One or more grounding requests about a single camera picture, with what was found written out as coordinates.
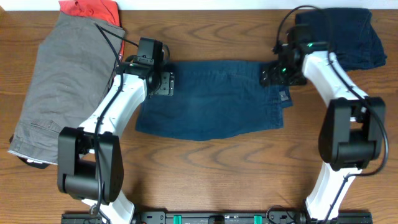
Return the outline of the blue shorts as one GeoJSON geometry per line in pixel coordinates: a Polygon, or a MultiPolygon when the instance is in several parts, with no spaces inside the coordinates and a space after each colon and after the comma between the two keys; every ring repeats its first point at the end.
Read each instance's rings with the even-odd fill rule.
{"type": "Polygon", "coordinates": [[[284,126],[293,105],[286,86],[260,84],[264,62],[214,60],[174,62],[172,96],[155,95],[141,104],[136,131],[207,141],[284,126]]]}

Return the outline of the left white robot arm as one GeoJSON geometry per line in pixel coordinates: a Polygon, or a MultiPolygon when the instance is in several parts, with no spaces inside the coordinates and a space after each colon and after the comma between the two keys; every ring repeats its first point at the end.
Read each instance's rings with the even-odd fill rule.
{"type": "Polygon", "coordinates": [[[108,94],[77,128],[58,136],[59,191],[89,206],[64,214],[62,223],[133,223],[134,204],[122,192],[124,167],[119,142],[137,107],[153,95],[172,96],[175,76],[164,67],[170,50],[141,38],[137,54],[119,62],[108,94]]]}

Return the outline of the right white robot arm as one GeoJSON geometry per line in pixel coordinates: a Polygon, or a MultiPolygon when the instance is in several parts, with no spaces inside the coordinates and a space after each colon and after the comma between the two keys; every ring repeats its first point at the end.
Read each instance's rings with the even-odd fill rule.
{"type": "Polygon", "coordinates": [[[278,60],[262,70],[260,84],[304,85],[312,82],[327,110],[318,137],[323,161],[305,207],[291,217],[294,223],[372,223],[369,212],[343,212],[339,207],[357,177],[380,172],[387,162],[365,173],[381,150],[389,149],[384,127],[385,103],[370,97],[347,76],[328,42],[318,42],[310,27],[299,24],[287,31],[287,43],[277,41],[278,60]]]}

